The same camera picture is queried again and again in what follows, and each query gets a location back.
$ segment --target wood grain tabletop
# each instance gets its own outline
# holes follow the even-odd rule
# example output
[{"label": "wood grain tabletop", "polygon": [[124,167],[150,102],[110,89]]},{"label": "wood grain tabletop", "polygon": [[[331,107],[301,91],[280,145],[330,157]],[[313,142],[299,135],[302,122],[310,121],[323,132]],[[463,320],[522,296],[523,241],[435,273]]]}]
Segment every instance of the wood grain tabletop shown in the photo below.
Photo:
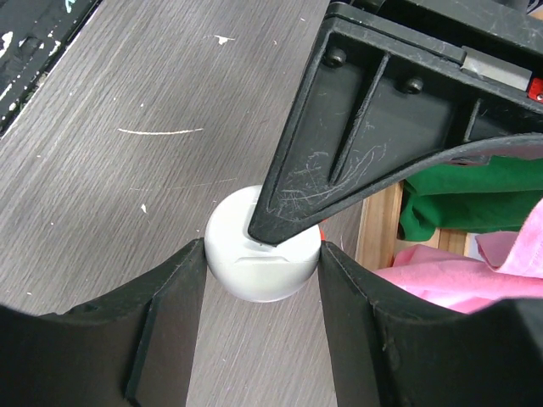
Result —
[{"label": "wood grain tabletop", "polygon": [[[0,302],[63,313],[261,184],[326,0],[104,0],[0,139]],[[325,225],[354,256],[360,206]],[[209,276],[188,406],[336,405],[316,276],[275,304]]]}]

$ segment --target silver metal piece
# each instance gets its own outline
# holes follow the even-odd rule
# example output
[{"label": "silver metal piece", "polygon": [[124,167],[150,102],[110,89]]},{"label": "silver metal piece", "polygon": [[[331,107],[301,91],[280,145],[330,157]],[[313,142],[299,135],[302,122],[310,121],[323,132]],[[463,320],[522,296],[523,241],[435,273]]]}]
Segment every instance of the silver metal piece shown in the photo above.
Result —
[{"label": "silver metal piece", "polygon": [[523,92],[528,89],[532,72],[515,64],[503,61],[470,47],[462,47],[466,51],[463,70],[470,70],[478,76],[499,81],[515,87]]}]

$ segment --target gray wooden surface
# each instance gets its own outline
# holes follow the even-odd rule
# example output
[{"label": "gray wooden surface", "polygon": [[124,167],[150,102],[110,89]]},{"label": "gray wooden surface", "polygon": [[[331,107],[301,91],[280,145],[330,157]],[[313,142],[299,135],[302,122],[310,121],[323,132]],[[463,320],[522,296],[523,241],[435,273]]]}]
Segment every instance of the gray wooden surface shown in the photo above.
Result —
[{"label": "gray wooden surface", "polygon": [[[0,302],[65,312],[203,236],[218,202],[262,183],[326,7],[104,0],[0,140]],[[326,224],[351,255],[359,213]],[[276,304],[236,300],[210,276],[188,406],[296,405],[336,405],[316,276]]]}]

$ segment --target red object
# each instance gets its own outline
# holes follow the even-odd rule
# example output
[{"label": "red object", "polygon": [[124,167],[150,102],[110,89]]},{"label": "red object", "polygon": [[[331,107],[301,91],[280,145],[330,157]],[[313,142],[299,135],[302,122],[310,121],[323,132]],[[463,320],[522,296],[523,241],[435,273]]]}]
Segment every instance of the red object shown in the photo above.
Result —
[{"label": "red object", "polygon": [[528,97],[536,102],[543,103],[543,79],[534,78],[529,84]]}]

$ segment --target cloth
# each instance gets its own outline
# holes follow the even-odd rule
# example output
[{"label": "cloth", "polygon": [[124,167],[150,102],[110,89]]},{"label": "cloth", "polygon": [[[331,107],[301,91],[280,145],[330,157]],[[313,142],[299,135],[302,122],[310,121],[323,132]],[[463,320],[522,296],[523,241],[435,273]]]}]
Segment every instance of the cloth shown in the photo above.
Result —
[{"label": "cloth", "polygon": [[476,237],[484,261],[416,245],[375,273],[419,298],[471,313],[502,298],[543,298],[543,200],[521,232]]},{"label": "cloth", "polygon": [[403,238],[425,242],[437,227],[518,231],[542,198],[543,159],[493,157],[483,166],[437,165],[406,180]]}]

